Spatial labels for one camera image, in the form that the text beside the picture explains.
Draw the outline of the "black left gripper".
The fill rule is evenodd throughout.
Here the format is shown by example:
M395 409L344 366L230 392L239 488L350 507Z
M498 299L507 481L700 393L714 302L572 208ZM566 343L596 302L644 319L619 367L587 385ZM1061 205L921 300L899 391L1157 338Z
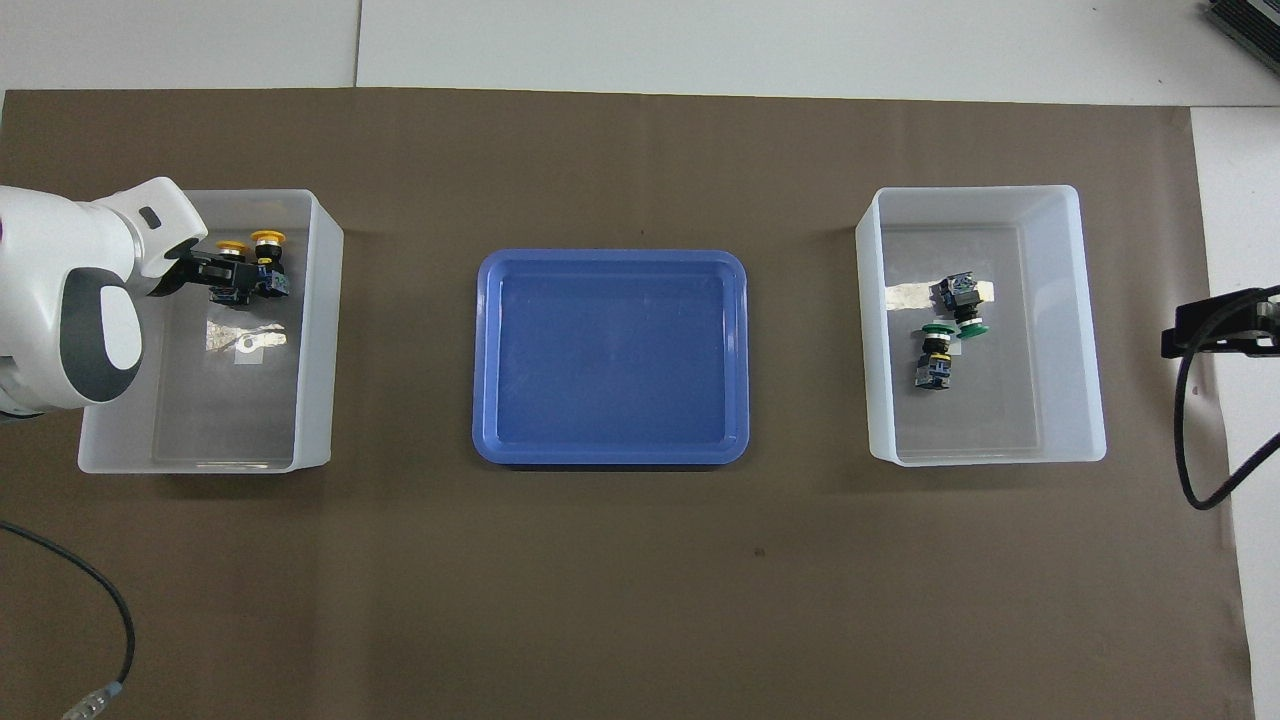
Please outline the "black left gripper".
M219 305L248 305L250 264L239 255L196 251L193 246L175 246L164 254L172 265L148 291L148 297L166 297L186 284L210 287L209 299Z

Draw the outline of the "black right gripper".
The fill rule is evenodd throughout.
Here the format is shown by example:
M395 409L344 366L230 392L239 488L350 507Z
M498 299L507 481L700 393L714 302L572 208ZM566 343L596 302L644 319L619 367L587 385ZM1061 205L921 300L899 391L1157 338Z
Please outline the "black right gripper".
M1215 351L1248 357L1280 357L1280 292L1262 297L1263 288L1239 290L1217 296L1220 310L1230 313L1215 328ZM1216 299L1183 304L1174 311L1172 325L1161 332L1161 357L1185 355L1201 327L1217 311Z

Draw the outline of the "yellow push button switch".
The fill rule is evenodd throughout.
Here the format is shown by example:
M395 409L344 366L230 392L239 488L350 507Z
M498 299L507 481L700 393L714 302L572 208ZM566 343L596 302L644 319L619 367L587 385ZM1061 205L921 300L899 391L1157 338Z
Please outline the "yellow push button switch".
M250 264L250 286L248 287L237 287L237 288L252 288L253 290L253 283L255 283L255 277L256 277L256 272L255 272L256 268L255 268L253 263L251 263L251 260L250 260L250 256L248 256L250 249L248 249L248 246L246 243L243 243L243 242L239 242L239 241L223 240L223 241L218 241L216 242L216 250L218 250L216 254L229 254L232 256L239 255L239 256L242 256ZM225 306L241 307L241 306L246 306L246 305L225 305Z
M285 236L279 231L256 231L251 234L256 277L253 292L265 299L291 295L291 278L283 263Z

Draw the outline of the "green push button switch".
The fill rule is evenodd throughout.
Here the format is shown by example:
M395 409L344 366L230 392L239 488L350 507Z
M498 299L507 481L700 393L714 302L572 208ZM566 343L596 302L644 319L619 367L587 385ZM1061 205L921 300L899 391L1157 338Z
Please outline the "green push button switch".
M955 320L956 337L972 340L989 333L989 325L980 315L986 296L973 272L945 275L933 284L933 291Z
M952 375L951 343L956 331L942 323L927 323L920 328L922 352L916 360L913 384L918 389L948 389Z

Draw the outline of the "translucent white plastic box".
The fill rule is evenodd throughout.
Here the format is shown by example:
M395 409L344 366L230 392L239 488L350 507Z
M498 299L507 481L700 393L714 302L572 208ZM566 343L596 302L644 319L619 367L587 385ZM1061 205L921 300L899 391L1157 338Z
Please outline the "translucent white plastic box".
M232 307L209 287L186 284L137 302L145 351L124 395L86 409L78 464L83 471L287 473L325 464L340 316L342 228L307 190L192 190L216 242L285 236L291 295ZM262 334L261 365L233 363L241 334Z
M905 468L1089 462L1106 451L1078 192L887 187L855 231L872 454ZM989 333L948 389L913 384L920 328L955 329L933 284L973 272Z

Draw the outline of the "dark grey ribbed device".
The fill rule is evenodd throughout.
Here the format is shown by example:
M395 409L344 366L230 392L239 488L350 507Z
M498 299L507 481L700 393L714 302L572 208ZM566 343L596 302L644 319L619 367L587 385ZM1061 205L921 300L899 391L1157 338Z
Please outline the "dark grey ribbed device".
M1230 37L1280 53L1280 0L1208 0L1206 13Z

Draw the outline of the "blue plastic tray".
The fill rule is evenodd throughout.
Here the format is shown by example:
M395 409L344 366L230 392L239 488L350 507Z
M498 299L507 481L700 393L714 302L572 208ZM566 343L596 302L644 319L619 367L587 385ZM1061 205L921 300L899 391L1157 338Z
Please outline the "blue plastic tray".
M751 434L731 252L503 249L476 283L472 442L506 466L707 466Z

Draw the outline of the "brown paper table mat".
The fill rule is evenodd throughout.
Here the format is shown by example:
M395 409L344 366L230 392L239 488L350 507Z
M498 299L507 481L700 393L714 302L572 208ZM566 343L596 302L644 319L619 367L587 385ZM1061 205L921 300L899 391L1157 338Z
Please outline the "brown paper table mat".
M1247 720L1228 509L1178 488L1175 306L1210 293L1183 108L458 90L10 92L0 183L306 188L346 233L332 460L105 477L0 427L0 518L138 625L116 720ZM872 457L854 228L887 186L1080 195L1107 454ZM728 466L516 471L471 439L506 247L723 249L749 278Z

